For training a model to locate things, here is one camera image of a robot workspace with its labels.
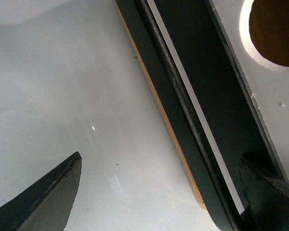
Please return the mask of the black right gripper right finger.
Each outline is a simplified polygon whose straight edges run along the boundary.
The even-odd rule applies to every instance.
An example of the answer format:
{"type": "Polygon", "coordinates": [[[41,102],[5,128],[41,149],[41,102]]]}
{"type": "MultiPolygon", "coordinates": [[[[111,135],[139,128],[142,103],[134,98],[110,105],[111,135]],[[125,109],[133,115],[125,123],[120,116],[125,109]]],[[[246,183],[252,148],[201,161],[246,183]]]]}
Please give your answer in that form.
{"type": "Polygon", "coordinates": [[[252,219],[260,231],[289,231],[289,183],[243,156],[237,173],[252,219]]]}

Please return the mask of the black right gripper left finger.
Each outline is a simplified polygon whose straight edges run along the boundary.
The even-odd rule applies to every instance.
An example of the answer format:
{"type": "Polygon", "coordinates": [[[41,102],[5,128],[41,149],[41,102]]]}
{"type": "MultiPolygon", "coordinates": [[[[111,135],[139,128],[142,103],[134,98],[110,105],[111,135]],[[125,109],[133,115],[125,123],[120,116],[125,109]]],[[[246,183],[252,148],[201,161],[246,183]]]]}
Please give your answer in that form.
{"type": "Polygon", "coordinates": [[[65,229],[81,177],[76,152],[0,207],[0,231],[62,231],[65,229]]]}

